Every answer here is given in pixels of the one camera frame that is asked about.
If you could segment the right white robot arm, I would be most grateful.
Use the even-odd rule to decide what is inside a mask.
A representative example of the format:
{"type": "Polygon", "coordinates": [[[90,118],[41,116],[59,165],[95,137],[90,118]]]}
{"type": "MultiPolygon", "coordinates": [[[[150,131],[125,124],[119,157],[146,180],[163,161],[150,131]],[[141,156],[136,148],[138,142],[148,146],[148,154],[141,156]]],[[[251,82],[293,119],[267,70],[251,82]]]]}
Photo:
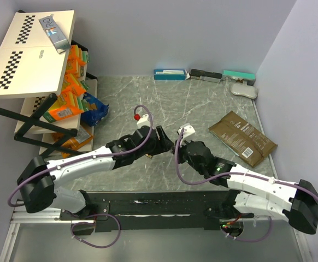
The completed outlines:
{"type": "Polygon", "coordinates": [[[239,164],[215,157],[201,141],[176,142],[175,164],[187,163],[204,179],[237,191],[234,199],[223,203],[224,214],[270,216],[289,223],[305,234],[314,235],[318,226],[318,192],[307,180],[282,181],[250,171],[239,164]]]}

